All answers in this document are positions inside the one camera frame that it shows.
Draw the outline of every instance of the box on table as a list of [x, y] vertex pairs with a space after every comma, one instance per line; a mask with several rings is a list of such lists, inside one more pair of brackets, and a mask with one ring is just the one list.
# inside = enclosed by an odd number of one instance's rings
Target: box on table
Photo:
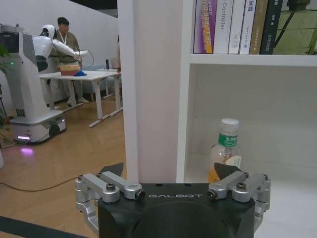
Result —
[[80, 71], [80, 65], [79, 64], [61, 65], [59, 67], [59, 70], [61, 75], [73, 76]]

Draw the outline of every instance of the purple book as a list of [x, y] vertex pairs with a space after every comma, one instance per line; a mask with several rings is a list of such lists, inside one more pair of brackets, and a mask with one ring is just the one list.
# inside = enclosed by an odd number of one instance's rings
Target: purple book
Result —
[[212, 54], [217, 0], [196, 0], [194, 54]]

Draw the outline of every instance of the screw head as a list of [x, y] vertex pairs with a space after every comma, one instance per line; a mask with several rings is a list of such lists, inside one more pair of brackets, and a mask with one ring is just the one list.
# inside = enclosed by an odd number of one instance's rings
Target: screw head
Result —
[[145, 192], [143, 190], [140, 190], [135, 194], [136, 200], [142, 200], [144, 198], [145, 198]]
[[207, 198], [209, 198], [210, 200], [215, 200], [217, 198], [217, 192], [216, 191], [208, 191], [207, 192]]
[[115, 185], [113, 183], [108, 183], [106, 185], [106, 190], [107, 191], [115, 191]]
[[239, 190], [246, 190], [246, 185], [243, 182], [237, 183], [237, 189]]

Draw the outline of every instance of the book spine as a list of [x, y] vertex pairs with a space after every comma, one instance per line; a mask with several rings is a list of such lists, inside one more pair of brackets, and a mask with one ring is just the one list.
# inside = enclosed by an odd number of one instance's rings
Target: book spine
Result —
[[261, 55], [272, 55], [274, 50], [274, 42], [282, 11], [283, 0], [269, 0], [266, 11], [265, 24], [261, 42]]
[[229, 54], [238, 54], [246, 0], [234, 0], [229, 40]]
[[258, 55], [260, 54], [260, 47], [263, 35], [263, 28], [266, 16], [266, 9], [268, 0], [257, 0], [256, 13], [254, 15], [250, 54]]
[[214, 54], [227, 54], [229, 48], [233, 0], [218, 0], [214, 34]]
[[256, 4], [256, 0], [246, 0], [239, 51], [241, 55], [248, 55], [250, 51], [251, 34]]
[[217, 0], [197, 0], [194, 54], [212, 54]]

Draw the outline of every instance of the shelf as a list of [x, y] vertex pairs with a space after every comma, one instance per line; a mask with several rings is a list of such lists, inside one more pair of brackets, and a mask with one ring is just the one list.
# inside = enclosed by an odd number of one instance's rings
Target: shelf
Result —
[[192, 64], [317, 66], [317, 56], [191, 54]]

